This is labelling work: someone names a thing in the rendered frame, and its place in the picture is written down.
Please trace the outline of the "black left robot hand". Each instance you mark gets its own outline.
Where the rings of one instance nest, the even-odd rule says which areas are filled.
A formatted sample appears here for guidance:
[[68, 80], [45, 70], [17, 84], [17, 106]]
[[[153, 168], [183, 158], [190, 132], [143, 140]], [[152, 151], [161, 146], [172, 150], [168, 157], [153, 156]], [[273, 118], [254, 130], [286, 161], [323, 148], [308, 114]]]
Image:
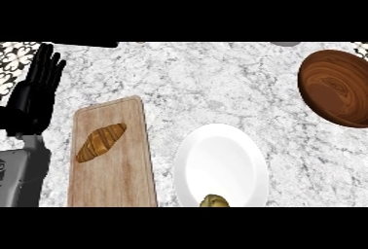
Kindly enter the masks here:
[[39, 135], [51, 120], [54, 94], [66, 61], [41, 44], [32, 58], [26, 78], [17, 82], [5, 106], [0, 106], [0, 129], [7, 135]]

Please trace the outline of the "white plate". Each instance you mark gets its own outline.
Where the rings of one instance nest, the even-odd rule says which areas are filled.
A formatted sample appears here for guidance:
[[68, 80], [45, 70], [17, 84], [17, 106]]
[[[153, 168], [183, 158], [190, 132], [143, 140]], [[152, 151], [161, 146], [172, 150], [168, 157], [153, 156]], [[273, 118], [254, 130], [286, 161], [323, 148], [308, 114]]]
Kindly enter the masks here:
[[227, 124], [206, 124], [184, 138], [174, 159], [174, 187], [181, 206], [198, 207], [208, 195], [230, 207], [264, 206], [269, 171], [248, 135]]

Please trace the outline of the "yellow-green pear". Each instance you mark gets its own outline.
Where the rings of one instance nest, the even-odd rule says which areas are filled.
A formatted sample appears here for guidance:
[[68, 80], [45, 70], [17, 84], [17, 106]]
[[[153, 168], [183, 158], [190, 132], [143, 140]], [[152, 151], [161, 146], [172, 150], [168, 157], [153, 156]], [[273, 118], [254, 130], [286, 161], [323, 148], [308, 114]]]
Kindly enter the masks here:
[[229, 203], [218, 195], [206, 195], [199, 202], [201, 207], [229, 207]]

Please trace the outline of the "brown wooden bowl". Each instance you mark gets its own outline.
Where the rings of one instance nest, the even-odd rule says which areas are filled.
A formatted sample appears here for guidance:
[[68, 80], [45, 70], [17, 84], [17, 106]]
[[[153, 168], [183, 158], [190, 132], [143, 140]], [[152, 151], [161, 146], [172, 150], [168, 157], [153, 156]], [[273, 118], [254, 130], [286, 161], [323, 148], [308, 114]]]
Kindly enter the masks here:
[[311, 111], [331, 123], [368, 128], [368, 62], [322, 50], [301, 61], [297, 88]]

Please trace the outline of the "pale wooden cutting board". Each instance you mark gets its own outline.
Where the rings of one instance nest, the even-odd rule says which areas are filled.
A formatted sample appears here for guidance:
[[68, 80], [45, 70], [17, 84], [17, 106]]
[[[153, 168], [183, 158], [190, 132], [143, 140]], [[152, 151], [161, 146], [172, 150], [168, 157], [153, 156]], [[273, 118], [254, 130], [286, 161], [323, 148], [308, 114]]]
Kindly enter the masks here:
[[[124, 123], [127, 130], [110, 150], [78, 163], [78, 149], [87, 135], [94, 129], [116, 123]], [[68, 205], [158, 206], [143, 105], [136, 95], [75, 112]]]

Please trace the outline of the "brown croissant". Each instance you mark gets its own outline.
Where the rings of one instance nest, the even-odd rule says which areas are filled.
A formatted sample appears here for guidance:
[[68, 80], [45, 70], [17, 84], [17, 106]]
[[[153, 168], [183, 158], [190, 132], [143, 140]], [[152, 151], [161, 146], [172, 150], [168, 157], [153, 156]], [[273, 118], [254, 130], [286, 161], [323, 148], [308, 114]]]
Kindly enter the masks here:
[[78, 149], [76, 162], [87, 162], [102, 156], [112, 148], [125, 133], [124, 123], [109, 124], [90, 132]]

